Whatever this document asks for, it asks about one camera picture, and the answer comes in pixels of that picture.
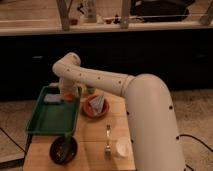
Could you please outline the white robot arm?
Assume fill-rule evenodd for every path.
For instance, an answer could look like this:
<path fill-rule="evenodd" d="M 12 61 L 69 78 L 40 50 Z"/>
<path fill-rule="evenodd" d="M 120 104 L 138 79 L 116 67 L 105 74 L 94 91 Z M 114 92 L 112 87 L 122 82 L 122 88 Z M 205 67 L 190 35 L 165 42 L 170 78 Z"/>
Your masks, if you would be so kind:
<path fill-rule="evenodd" d="M 77 81 L 125 99 L 137 171 L 185 171 L 176 115 L 166 84 L 152 74 L 127 74 L 87 69 L 69 53 L 53 64 L 68 86 Z"/>

